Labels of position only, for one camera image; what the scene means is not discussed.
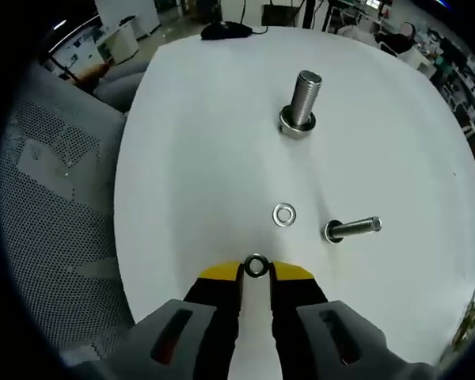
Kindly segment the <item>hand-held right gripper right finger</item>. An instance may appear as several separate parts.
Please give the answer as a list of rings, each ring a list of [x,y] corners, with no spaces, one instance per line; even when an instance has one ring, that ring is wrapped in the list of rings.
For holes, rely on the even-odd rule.
[[[306,269],[269,265],[272,335],[285,379],[433,379],[426,363],[392,352],[384,332],[342,301],[330,301]]]

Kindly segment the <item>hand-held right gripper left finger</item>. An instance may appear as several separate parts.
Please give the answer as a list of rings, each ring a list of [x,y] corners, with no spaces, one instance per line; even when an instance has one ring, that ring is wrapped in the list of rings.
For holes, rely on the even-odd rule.
[[[181,300],[171,299],[129,330],[108,357],[73,367],[78,379],[225,379],[238,337],[244,266],[203,270]]]

